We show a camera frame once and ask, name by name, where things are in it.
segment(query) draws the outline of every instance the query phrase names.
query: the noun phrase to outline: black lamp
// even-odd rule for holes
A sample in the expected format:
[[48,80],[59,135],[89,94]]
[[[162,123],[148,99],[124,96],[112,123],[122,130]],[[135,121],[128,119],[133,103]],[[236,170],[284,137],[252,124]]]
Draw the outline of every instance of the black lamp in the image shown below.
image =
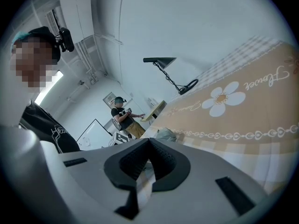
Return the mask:
[[158,67],[160,71],[162,71],[166,75],[166,80],[168,80],[171,84],[173,84],[178,93],[180,95],[185,94],[189,90],[191,90],[198,82],[198,79],[192,80],[188,85],[177,85],[173,80],[170,79],[169,75],[164,71],[166,67],[168,67],[171,63],[174,62],[176,57],[153,57],[153,58],[144,58],[143,62],[153,62],[153,65]]

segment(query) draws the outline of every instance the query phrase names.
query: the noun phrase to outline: yellow pants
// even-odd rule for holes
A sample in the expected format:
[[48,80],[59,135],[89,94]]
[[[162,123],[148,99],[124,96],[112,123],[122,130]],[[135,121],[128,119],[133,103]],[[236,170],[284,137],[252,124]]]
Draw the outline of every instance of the yellow pants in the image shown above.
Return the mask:
[[137,139],[139,139],[145,132],[145,129],[141,127],[141,125],[134,121],[133,124],[131,124],[126,130],[134,135]]

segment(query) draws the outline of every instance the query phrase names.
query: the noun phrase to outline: wooden table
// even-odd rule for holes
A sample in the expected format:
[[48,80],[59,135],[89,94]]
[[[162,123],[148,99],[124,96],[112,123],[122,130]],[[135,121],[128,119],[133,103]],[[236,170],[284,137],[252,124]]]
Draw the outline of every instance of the wooden table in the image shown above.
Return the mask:
[[140,121],[141,122],[147,122],[151,119],[151,117],[153,116],[154,118],[156,118],[157,116],[154,114],[163,104],[165,103],[164,100],[162,100],[159,104],[157,104],[155,107],[153,107],[150,111],[150,113],[148,113],[146,116],[144,116]]

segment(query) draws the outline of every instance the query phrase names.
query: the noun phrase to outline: person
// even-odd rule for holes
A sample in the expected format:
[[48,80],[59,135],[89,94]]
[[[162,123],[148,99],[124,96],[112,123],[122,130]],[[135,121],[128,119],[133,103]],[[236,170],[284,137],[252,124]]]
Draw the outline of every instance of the person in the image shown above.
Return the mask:
[[[56,65],[60,59],[60,48],[48,27],[17,33],[12,41],[11,52],[12,69],[28,87],[33,88],[45,85],[48,78],[52,77],[52,65]],[[33,131],[40,140],[53,143],[59,153],[80,151],[77,142],[62,125],[31,100],[20,125]]]
[[139,139],[144,134],[145,130],[133,118],[142,118],[144,114],[136,115],[132,114],[131,112],[121,114],[121,112],[124,110],[122,106],[123,98],[119,96],[116,97],[114,101],[114,107],[111,110],[113,118],[120,123],[123,129],[127,130],[129,133]]

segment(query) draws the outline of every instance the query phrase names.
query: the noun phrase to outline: gray cloth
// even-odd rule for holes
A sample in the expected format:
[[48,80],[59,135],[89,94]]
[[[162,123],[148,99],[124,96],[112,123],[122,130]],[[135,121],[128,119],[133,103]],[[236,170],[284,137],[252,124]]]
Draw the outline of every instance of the gray cloth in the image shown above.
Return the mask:
[[163,139],[171,142],[175,142],[177,140],[176,135],[168,128],[163,128],[161,130],[158,130],[158,132],[155,135],[155,138]]

